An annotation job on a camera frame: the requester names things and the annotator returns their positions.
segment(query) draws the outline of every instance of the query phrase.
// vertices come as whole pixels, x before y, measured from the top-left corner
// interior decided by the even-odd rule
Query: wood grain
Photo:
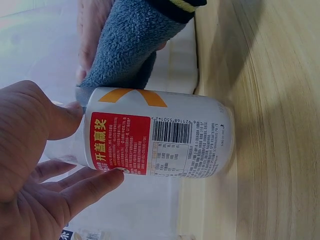
[[[225,172],[183,181],[180,231],[320,239],[319,9],[316,0],[208,0],[198,10],[197,93],[233,109],[236,148]]]

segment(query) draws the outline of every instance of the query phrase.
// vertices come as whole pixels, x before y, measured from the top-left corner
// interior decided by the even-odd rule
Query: gray towel
[[[156,49],[185,25],[145,0],[116,0],[102,30],[92,68],[80,87],[145,88]]]

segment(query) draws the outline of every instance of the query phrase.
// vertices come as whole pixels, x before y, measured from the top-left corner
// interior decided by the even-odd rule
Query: nutrition facts table
[[[181,176],[184,173],[187,156],[187,144],[154,142],[152,148],[151,175]]]

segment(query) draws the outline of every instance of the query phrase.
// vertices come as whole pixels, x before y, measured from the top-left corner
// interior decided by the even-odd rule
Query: white can
[[[128,174],[205,178],[232,155],[231,113],[212,98],[111,87],[79,88],[77,98],[86,106],[81,126],[69,138],[48,142],[51,159]]]

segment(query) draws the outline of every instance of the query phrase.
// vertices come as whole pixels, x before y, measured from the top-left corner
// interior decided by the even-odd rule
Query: orange stripe
[[[114,89],[114,90],[108,92],[102,98],[100,98],[99,102],[116,103],[121,97],[123,97],[127,93],[131,92],[132,90],[133,89],[129,89],[129,88]]]
[[[106,95],[104,95],[102,98],[100,98],[99,102],[104,103],[116,103],[120,98],[122,98],[127,93],[133,91],[133,89],[128,88],[117,88],[110,92],[108,92]],[[161,107],[161,108],[167,108],[168,106],[166,103],[162,100],[162,98],[153,91],[148,90],[138,90],[137,91],[143,96],[146,103],[151,107]]]
[[[144,97],[146,103],[149,106],[152,107],[161,107],[161,108],[167,108],[168,106],[166,103],[162,100],[162,98],[156,94],[154,91],[148,91],[148,90],[137,90],[141,95]]]

